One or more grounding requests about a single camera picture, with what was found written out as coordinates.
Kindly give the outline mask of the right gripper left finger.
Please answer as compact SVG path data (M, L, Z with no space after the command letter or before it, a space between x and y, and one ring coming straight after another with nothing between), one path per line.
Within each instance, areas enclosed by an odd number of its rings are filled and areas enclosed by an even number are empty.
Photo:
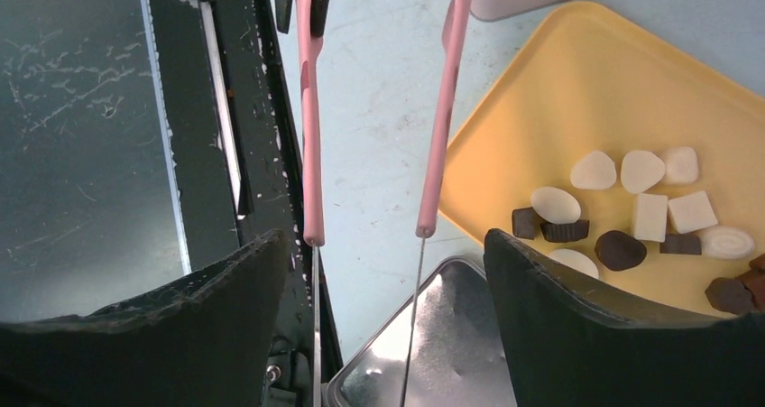
M290 264L280 230L87 316L1 327L4 406L257 406Z

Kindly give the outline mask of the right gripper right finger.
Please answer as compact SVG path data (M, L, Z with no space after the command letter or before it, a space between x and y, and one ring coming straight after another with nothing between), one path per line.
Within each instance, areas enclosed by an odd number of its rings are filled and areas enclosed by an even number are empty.
M764 317L615 288L498 228L484 268L520 406L761 406Z

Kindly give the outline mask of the pink handled metal tongs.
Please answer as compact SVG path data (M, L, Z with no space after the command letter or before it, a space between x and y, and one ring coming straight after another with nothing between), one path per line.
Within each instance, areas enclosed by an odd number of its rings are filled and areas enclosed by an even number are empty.
M290 15L297 16L302 117L303 240L311 246L311 299L313 308L312 403L322 405L321 264L319 249L325 244L321 183L320 125L317 60L323 46L328 0L275 0L277 25L287 32ZM437 227L438 203L445 172L447 141L456 95L456 83L468 15L472 0L451 0L443 25L442 45L446 54L429 147L415 234L421 241L432 237Z

